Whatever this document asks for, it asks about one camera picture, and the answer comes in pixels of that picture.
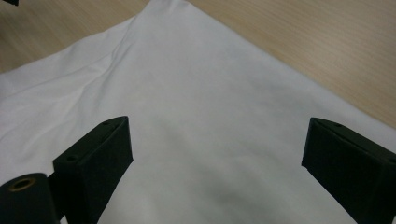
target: wooden surface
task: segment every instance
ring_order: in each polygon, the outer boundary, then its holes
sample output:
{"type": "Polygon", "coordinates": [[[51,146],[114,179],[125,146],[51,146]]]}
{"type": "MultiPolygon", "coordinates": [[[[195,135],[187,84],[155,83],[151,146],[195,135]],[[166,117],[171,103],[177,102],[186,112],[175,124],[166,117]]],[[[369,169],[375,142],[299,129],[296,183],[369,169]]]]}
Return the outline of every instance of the wooden surface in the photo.
{"type": "MultiPolygon", "coordinates": [[[[131,18],[148,0],[0,2],[0,72],[131,18]]],[[[396,128],[396,1],[190,0],[237,33],[396,128]]]]}

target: cloth fold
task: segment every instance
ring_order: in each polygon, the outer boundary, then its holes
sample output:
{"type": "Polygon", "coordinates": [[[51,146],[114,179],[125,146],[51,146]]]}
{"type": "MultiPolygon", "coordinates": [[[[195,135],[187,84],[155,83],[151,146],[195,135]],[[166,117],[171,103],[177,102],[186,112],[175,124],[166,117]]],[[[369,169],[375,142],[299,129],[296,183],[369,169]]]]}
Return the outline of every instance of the cloth fold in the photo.
{"type": "Polygon", "coordinates": [[[129,116],[134,163],[100,223],[354,223],[301,166],[311,117],[396,131],[181,0],[0,75],[0,182],[129,116]]]}

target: light brown tabletop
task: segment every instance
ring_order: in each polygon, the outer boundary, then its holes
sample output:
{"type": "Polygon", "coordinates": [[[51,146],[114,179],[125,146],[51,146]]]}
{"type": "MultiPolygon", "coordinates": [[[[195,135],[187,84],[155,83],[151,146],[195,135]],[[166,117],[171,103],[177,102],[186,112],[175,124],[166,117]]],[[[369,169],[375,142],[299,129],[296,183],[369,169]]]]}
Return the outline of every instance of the light brown tabletop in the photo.
{"type": "MultiPolygon", "coordinates": [[[[0,72],[131,18],[148,0],[0,1],[0,72]]],[[[360,110],[396,128],[396,1],[190,0],[360,110]]]]}

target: black plastic part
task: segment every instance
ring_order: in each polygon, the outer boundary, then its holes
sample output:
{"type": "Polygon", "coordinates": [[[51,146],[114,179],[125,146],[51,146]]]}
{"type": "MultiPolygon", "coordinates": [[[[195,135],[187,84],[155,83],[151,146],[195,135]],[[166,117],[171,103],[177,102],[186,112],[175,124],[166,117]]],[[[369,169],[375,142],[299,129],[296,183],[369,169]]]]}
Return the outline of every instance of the black plastic part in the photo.
{"type": "Polygon", "coordinates": [[[67,221],[96,223],[133,160],[127,117],[102,122],[55,159],[67,221]]]}
{"type": "Polygon", "coordinates": [[[347,127],[312,118],[302,166],[359,224],[396,214],[396,155],[347,127]]]}
{"type": "Polygon", "coordinates": [[[17,6],[20,3],[19,0],[3,0],[3,1],[8,2],[8,3],[10,3],[12,5],[15,5],[15,6],[17,6]]]}
{"type": "Polygon", "coordinates": [[[0,223],[59,223],[44,174],[23,175],[0,188],[0,223]]]}

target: white sheet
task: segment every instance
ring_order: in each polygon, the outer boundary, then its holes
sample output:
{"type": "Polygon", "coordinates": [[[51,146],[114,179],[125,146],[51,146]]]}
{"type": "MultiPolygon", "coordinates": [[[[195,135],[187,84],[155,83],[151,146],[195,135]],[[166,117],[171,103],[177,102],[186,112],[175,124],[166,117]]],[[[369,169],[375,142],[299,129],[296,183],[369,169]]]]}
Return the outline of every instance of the white sheet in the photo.
{"type": "Polygon", "coordinates": [[[309,118],[394,149],[368,117],[181,0],[0,75],[0,183],[52,173],[130,118],[134,163],[100,223],[355,223],[301,167],[309,118]]]}

